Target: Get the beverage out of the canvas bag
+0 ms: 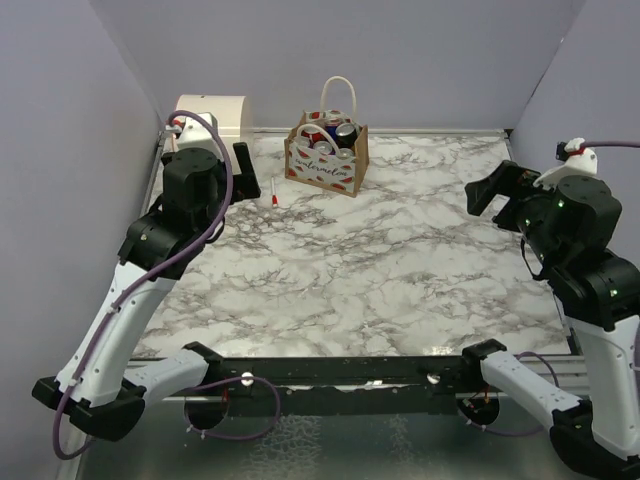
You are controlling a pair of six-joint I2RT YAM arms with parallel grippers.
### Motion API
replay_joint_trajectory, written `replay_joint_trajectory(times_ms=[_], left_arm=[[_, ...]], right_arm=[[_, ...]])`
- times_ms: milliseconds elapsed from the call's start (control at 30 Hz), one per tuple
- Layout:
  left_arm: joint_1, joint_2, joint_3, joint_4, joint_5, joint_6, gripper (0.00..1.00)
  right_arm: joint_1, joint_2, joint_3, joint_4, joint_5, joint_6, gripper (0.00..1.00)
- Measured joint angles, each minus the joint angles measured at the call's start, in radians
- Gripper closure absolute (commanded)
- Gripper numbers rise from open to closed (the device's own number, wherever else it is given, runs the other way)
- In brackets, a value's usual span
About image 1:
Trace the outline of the red soda can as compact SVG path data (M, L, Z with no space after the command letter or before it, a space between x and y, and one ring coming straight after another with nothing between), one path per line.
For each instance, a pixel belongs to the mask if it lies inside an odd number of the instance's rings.
M309 141L310 148L313 148L313 145L318 141L328 141L327 135L324 133L324 131L318 129L304 128L301 131L301 136Z

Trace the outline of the blue and silver energy can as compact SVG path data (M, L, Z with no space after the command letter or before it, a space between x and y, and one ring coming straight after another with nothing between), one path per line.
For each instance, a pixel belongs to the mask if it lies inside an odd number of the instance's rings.
M324 120L324 129L330 135L330 137L336 142L337 145L340 145L340 140L337 136L337 128L344 123L344 120L341 118L327 118Z

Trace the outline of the black and gold can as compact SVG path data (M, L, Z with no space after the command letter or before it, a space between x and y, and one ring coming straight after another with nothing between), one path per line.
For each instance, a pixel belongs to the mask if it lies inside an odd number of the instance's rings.
M351 149L357 138L358 128L354 123L344 122L338 125L335 129L335 141L340 148Z

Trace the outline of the purple soda can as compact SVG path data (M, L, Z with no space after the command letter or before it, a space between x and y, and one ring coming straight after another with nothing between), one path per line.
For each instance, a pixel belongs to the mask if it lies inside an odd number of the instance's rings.
M334 155L335 149L328 141L318 141L313 145L313 149L321 155Z

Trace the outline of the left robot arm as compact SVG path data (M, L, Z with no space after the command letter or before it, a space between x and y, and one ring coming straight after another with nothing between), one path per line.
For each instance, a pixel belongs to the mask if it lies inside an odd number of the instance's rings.
M137 373L127 365L160 303L221 235L228 206L261 194L247 144L238 142L233 151L240 167L233 176L205 148L162 156L162 191L129 226L90 330L67 365L33 387L36 400L88 436L118 441L146 408L181 390L206 395L220 385L213 351L198 342Z

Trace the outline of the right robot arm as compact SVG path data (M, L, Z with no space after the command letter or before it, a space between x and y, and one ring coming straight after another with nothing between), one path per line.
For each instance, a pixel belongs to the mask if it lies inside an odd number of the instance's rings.
M467 184L467 210L483 213L498 195L495 224L521 236L570 320L581 347L589 396L581 399L529 370L501 343L467 347L459 367L469 390L495 387L548 432L571 470L595 479L639 475L636 334L639 271L608 247L621 203L593 167L565 163L544 173L511 161Z

